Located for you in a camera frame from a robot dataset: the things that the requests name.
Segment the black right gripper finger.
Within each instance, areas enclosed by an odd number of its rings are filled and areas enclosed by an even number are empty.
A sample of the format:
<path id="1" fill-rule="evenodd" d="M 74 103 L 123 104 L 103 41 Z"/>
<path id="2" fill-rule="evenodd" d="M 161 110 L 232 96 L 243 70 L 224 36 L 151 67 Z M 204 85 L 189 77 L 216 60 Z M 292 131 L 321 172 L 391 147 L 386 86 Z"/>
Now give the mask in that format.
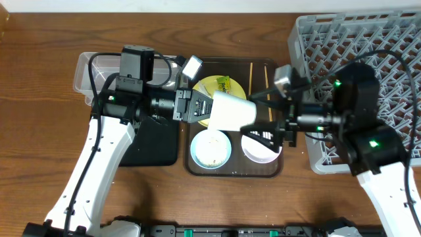
<path id="1" fill-rule="evenodd" d="M 279 123 L 250 124 L 242 126 L 240 132 L 273 152 L 280 151 L 284 140 L 284 129 Z"/>
<path id="2" fill-rule="evenodd" d="M 284 93 L 277 88 L 265 89 L 261 92 L 251 94 L 249 101 L 258 105 L 264 105 L 272 109 L 285 109 L 289 106 L 289 101 Z"/>

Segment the white plastic cup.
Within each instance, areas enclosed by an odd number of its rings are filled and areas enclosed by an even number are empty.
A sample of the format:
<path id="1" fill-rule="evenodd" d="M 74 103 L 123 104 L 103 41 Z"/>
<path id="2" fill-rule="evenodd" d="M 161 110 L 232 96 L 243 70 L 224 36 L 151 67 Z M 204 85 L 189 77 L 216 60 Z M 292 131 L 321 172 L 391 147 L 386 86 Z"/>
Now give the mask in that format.
<path id="1" fill-rule="evenodd" d="M 239 132 L 243 126 L 254 124 L 257 106 L 246 99 L 215 91 L 208 129 Z"/>

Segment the green snack wrapper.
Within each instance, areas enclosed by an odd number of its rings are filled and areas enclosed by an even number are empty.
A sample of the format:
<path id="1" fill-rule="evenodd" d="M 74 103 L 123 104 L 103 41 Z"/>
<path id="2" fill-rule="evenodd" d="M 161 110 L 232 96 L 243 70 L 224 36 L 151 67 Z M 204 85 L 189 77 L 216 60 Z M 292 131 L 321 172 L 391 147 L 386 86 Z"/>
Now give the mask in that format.
<path id="1" fill-rule="evenodd" d="M 220 76 L 216 79 L 218 84 L 218 91 L 230 94 L 231 84 L 229 76 Z"/>

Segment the light blue bowl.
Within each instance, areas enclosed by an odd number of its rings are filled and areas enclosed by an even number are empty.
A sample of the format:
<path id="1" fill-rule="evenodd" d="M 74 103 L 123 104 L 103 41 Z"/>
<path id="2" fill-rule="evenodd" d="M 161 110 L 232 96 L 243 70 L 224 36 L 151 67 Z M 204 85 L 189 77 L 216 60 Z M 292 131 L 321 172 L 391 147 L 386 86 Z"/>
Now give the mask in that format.
<path id="1" fill-rule="evenodd" d="M 219 130 L 203 130 L 190 143 L 193 161 L 204 169 L 218 169 L 224 166 L 232 153 L 231 141 Z"/>

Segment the white tissue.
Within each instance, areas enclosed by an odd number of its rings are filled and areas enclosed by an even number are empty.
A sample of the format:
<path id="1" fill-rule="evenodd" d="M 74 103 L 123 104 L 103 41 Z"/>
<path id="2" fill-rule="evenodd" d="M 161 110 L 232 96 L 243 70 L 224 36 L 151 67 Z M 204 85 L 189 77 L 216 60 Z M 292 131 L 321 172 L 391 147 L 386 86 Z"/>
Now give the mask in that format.
<path id="1" fill-rule="evenodd" d="M 207 89 L 206 89 L 206 87 L 201 83 L 201 82 L 198 82 L 197 83 L 197 91 L 198 92 L 200 92 L 200 93 L 202 93 L 203 95 L 205 95 L 205 96 L 207 96 L 207 97 L 209 97 L 209 98 L 211 98 L 212 96 L 208 93 L 208 91 L 207 91 Z"/>

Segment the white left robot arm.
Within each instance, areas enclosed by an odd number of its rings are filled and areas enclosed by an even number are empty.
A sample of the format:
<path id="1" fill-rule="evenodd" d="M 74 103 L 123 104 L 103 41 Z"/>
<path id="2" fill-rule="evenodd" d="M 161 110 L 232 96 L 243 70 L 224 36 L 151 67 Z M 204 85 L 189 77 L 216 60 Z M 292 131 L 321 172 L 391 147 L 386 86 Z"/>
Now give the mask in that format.
<path id="1" fill-rule="evenodd" d="M 97 90 L 93 76 L 94 53 L 87 63 L 93 92 L 91 119 L 84 148 L 71 177 L 41 224 L 28 223 L 23 237 L 140 236 L 141 224 L 127 217 L 101 226 L 101 216 L 116 170 L 148 120 L 162 125 L 170 120 L 194 123 L 210 117 L 213 100 L 192 89 L 178 89 L 172 99 L 156 93 L 165 85 L 151 84 L 155 57 L 151 47 L 125 45 L 118 54 L 119 73 Z"/>

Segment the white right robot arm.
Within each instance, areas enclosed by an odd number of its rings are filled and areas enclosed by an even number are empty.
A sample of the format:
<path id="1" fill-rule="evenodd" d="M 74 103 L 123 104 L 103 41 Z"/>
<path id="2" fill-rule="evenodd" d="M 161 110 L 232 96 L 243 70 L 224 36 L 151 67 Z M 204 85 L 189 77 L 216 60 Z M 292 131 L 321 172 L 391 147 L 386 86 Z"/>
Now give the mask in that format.
<path id="1" fill-rule="evenodd" d="M 331 103 L 303 101 L 312 82 L 289 65 L 276 69 L 275 86 L 250 97 L 282 112 L 278 121 L 242 126 L 242 135 L 277 152 L 294 147 L 300 132 L 327 133 L 362 186 L 387 236 L 420 235 L 420 195 L 409 155 L 394 128 L 378 119 L 379 80 L 364 63 L 336 74 Z"/>

